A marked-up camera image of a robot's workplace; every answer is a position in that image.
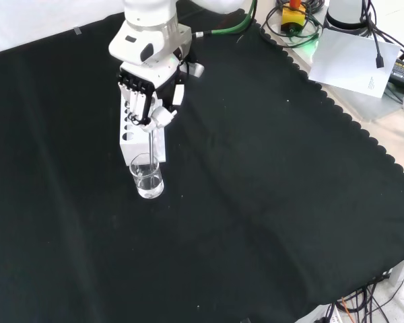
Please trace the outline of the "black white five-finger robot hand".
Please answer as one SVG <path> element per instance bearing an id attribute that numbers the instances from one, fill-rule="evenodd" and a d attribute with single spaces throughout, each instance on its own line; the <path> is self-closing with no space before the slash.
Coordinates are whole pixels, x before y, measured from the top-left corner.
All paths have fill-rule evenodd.
<path id="1" fill-rule="evenodd" d="M 150 133 L 169 125 L 178 114 L 191 64 L 174 55 L 139 66 L 122 63 L 118 86 L 127 109 L 127 121 Z"/>

